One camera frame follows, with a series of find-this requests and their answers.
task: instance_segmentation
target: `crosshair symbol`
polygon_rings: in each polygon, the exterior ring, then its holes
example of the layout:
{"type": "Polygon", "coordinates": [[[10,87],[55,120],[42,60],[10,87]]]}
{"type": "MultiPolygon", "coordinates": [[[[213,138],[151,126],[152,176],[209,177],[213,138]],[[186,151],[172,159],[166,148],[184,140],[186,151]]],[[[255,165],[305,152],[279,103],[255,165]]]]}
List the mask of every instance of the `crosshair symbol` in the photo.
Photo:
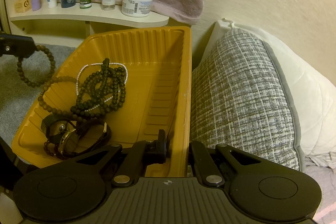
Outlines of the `crosshair symbol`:
{"type": "Polygon", "coordinates": [[[163,183],[166,184],[166,185],[170,185],[170,184],[172,184],[173,182],[172,182],[171,180],[167,179],[167,180],[165,180],[163,183]]]}

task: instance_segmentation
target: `yellow plastic tray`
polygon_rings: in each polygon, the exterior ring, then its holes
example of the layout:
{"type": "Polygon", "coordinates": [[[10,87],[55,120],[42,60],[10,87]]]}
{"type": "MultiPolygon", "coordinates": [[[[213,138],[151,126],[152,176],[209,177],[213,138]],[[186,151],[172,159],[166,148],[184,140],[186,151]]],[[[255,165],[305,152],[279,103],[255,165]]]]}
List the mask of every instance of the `yellow plastic tray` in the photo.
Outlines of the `yellow plastic tray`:
{"type": "MultiPolygon", "coordinates": [[[[123,63],[128,70],[124,106],[105,117],[112,130],[110,143],[130,147],[136,141],[156,139],[159,129],[164,129],[170,140],[169,159],[163,165],[150,165],[146,175],[185,176],[191,91],[190,28],[145,28],[92,35],[66,59],[57,76],[77,77],[84,65],[101,63],[105,58],[123,63]]],[[[80,81],[99,69],[87,67],[80,81]]],[[[48,105],[68,111],[76,101],[75,84],[53,84],[44,99],[48,105]]],[[[15,154],[40,168],[60,161],[43,150],[46,137],[40,126],[48,114],[35,100],[12,142],[15,154]]],[[[89,132],[78,149],[91,146],[98,137],[89,132]]]]}

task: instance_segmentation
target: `watch face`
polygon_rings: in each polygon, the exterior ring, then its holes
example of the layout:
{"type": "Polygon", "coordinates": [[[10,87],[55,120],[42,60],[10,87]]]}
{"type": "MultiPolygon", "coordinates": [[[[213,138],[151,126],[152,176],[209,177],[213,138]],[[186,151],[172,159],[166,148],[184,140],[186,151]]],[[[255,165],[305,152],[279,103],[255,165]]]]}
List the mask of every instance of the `watch face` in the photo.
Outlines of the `watch face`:
{"type": "Polygon", "coordinates": [[[76,129],[67,131],[61,138],[58,151],[63,153],[72,153],[75,151],[78,144],[79,137],[76,134],[76,129]]]}
{"type": "Polygon", "coordinates": [[[76,149],[78,144],[78,135],[74,132],[70,134],[64,144],[64,150],[66,153],[72,153],[76,149]]]}

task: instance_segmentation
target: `white pillow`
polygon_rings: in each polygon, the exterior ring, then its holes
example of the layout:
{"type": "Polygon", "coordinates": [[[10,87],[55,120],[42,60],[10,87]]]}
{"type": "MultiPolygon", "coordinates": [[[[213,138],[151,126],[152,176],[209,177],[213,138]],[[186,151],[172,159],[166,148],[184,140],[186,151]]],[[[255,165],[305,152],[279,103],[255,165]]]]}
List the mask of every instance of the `white pillow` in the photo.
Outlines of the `white pillow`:
{"type": "Polygon", "coordinates": [[[272,47],[286,77],[299,116],[300,146],[304,154],[314,156],[336,152],[336,87],[280,39],[260,28],[234,24],[225,19],[218,20],[202,60],[215,42],[235,27],[253,33],[272,47]]]}

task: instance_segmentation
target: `black mount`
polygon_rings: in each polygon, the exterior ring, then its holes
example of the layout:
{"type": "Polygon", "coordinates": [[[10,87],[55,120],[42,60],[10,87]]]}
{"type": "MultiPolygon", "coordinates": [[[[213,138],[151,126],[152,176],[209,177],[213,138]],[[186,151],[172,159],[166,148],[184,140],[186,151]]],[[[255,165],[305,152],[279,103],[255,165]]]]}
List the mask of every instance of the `black mount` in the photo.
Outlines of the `black mount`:
{"type": "Polygon", "coordinates": [[[36,46],[31,37],[0,33],[0,57],[6,54],[28,58],[35,50],[36,46]]]}
{"type": "Polygon", "coordinates": [[[229,145],[191,142],[195,177],[143,177],[148,165],[165,161],[160,130],[152,142],[113,144],[32,171],[16,183],[14,200],[32,221],[78,224],[308,224],[320,204],[320,187],[308,175],[229,145]]]}

